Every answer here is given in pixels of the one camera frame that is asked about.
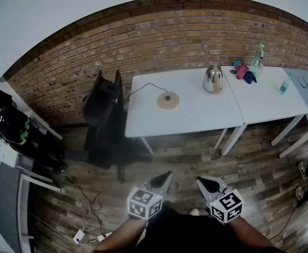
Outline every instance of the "electric kettle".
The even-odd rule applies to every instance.
[[[219,94],[223,87],[223,72],[221,66],[211,64],[205,72],[203,89],[210,94]]]

